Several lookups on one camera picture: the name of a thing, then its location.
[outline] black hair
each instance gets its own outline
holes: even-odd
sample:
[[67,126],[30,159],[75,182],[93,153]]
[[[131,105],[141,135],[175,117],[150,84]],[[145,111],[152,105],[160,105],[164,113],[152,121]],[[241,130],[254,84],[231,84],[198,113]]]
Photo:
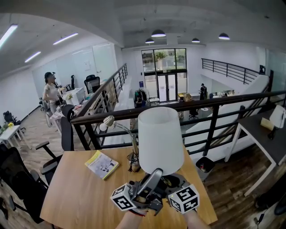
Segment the black hair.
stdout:
[[50,77],[50,76],[52,76],[53,74],[51,73],[51,72],[46,72],[45,73],[45,83],[47,84],[48,83],[48,78]]

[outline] robotic hand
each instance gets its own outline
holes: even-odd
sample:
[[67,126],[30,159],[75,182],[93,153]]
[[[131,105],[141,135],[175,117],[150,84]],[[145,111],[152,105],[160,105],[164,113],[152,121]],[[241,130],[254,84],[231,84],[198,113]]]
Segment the robotic hand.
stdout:
[[162,199],[182,214],[199,206],[199,194],[194,187],[179,174],[162,176],[163,171],[156,169],[146,174],[140,181],[129,181],[114,190],[111,200],[121,211],[130,210],[139,215],[150,209],[155,216],[163,208]]

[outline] black tabletop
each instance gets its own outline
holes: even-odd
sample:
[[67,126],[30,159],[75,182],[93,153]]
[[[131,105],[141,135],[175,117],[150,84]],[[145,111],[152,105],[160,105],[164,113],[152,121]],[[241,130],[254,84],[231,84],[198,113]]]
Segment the black tabletop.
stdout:
[[273,110],[269,110],[239,119],[238,122],[262,145],[276,164],[279,164],[281,159],[286,155],[286,124],[284,124],[283,128],[276,130],[273,140],[270,140],[267,136],[271,131],[260,125],[261,119],[269,119],[272,112]]

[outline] black pendant lamp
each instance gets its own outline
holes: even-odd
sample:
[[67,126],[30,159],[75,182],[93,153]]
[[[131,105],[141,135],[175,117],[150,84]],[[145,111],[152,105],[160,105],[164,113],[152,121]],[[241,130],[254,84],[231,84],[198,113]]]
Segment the black pendant lamp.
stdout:
[[192,40],[192,43],[200,43],[200,40],[197,39],[197,38],[194,38],[194,39]]
[[161,37],[166,37],[166,34],[162,30],[154,30],[152,33],[151,37],[153,38],[161,38]]
[[154,43],[154,40],[152,38],[148,38],[146,41],[145,41],[146,44],[151,44],[151,43]]
[[221,40],[230,40],[229,36],[225,33],[219,35],[219,39]]

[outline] yellow book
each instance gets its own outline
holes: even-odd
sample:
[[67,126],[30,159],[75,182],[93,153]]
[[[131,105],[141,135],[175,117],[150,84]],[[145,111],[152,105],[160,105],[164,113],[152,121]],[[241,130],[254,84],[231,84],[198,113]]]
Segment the yellow book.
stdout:
[[115,171],[119,163],[97,150],[85,165],[97,176],[105,180]]

